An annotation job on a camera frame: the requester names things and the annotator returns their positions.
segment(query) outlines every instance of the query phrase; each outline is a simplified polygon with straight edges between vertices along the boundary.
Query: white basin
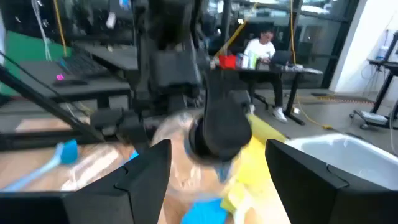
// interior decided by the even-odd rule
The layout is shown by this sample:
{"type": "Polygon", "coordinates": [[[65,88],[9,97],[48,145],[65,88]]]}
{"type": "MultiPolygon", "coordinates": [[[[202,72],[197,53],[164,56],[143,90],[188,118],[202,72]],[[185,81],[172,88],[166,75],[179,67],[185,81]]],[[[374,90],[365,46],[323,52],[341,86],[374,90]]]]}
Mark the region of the white basin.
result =
{"type": "Polygon", "coordinates": [[[326,134],[285,143],[345,172],[398,190],[398,158],[358,138],[326,134]]]}

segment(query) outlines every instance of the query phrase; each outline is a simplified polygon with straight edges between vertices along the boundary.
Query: black cable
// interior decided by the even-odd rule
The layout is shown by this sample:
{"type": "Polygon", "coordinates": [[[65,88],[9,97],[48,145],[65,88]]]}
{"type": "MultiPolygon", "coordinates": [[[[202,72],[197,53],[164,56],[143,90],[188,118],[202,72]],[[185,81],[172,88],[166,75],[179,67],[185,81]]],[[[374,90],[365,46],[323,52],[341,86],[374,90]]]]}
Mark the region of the black cable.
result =
{"type": "Polygon", "coordinates": [[[26,69],[22,68],[17,62],[15,62],[13,59],[9,58],[4,52],[2,52],[0,50],[0,55],[2,55],[5,59],[7,59],[9,62],[11,62],[13,65],[15,65],[17,68],[19,68],[21,71],[23,71],[26,75],[28,75],[29,77],[33,78],[36,82],[38,82],[39,84],[41,84],[42,86],[46,87],[48,90],[50,90],[51,92],[53,92],[57,97],[59,97],[60,99],[62,99],[65,103],[69,103],[71,106],[73,106],[74,108],[76,108],[78,111],[82,112],[85,116],[89,116],[89,114],[87,114],[85,111],[83,111],[82,109],[80,109],[78,106],[76,106],[74,103],[70,102],[69,100],[67,100],[65,97],[63,97],[61,94],[59,94],[57,91],[55,91],[53,88],[49,87],[47,84],[45,84],[44,82],[40,81],[38,78],[34,77],[32,74],[30,74],[26,69]]]}

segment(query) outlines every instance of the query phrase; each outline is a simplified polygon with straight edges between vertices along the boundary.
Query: white wall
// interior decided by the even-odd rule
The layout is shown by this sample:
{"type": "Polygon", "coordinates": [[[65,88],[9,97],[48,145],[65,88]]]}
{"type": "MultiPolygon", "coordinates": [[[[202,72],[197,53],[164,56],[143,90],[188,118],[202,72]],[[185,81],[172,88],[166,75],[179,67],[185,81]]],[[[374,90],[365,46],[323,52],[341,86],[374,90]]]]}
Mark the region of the white wall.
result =
{"type": "MultiPolygon", "coordinates": [[[[369,83],[367,77],[372,75],[366,59],[376,57],[379,47],[384,43],[385,30],[390,29],[391,35],[397,28],[397,0],[360,0],[330,90],[342,93],[364,91],[369,83]]],[[[375,91],[384,81],[383,74],[377,77],[375,91]]]]}

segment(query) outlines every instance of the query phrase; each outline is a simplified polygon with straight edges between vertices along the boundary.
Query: gray floor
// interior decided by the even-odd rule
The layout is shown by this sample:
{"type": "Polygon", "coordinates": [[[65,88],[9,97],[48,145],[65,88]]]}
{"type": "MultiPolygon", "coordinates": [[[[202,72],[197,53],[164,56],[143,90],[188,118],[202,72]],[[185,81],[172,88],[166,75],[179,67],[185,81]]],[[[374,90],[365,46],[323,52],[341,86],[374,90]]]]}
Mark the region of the gray floor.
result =
{"type": "MultiPolygon", "coordinates": [[[[262,90],[257,92],[265,97],[269,97],[268,102],[272,103],[272,91],[262,90]]],[[[359,125],[363,123],[360,118],[355,118],[354,120],[349,118],[349,114],[353,110],[359,109],[369,111],[372,105],[336,102],[325,103],[324,101],[319,101],[315,98],[309,97],[311,92],[328,93],[328,91],[300,90],[298,92],[298,94],[302,97],[300,100],[302,109],[310,118],[318,123],[331,125],[340,132],[350,132],[352,134],[361,136],[371,144],[374,144],[375,146],[380,147],[388,152],[392,152],[391,133],[389,129],[370,128],[369,130],[362,130],[359,128],[359,125]]],[[[366,96],[371,100],[374,100],[376,97],[375,94],[369,94],[366,96]]],[[[114,98],[111,100],[111,106],[126,106],[126,100],[126,98],[114,98]]],[[[83,103],[90,108],[96,108],[95,102],[93,101],[85,101],[83,103]]],[[[265,107],[260,102],[255,102],[255,105],[256,115],[258,115],[258,117],[290,138],[331,133],[331,131],[324,130],[322,127],[308,122],[302,111],[298,117],[303,119],[307,125],[301,126],[290,119],[288,119],[289,121],[287,124],[283,124],[275,120],[271,115],[271,110],[266,111],[265,107]]],[[[391,110],[391,106],[392,102],[383,102],[379,110],[379,114],[388,115],[391,110]]],[[[0,131],[13,131],[22,119],[51,117],[51,115],[47,114],[38,106],[28,101],[9,103],[0,108],[0,131]]],[[[393,131],[392,135],[397,136],[397,133],[397,131],[393,131]]],[[[398,151],[398,138],[395,138],[394,145],[397,148],[396,151],[398,151]]]]}

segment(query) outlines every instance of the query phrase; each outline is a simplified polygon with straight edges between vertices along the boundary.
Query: blue brush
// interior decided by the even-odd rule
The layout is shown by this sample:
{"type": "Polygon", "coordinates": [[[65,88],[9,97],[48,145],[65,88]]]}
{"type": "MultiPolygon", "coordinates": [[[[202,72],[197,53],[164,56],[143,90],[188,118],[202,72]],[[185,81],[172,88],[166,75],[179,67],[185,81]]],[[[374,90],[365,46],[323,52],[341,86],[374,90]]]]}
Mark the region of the blue brush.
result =
{"type": "Polygon", "coordinates": [[[78,157],[78,146],[76,140],[71,140],[66,143],[58,143],[55,146],[55,154],[53,158],[48,161],[48,163],[44,164],[42,167],[37,170],[31,172],[30,174],[22,177],[21,179],[15,181],[14,183],[8,185],[2,192],[16,192],[21,188],[25,187],[32,180],[40,177],[46,172],[52,170],[60,164],[72,164],[77,160],[78,157]]]}

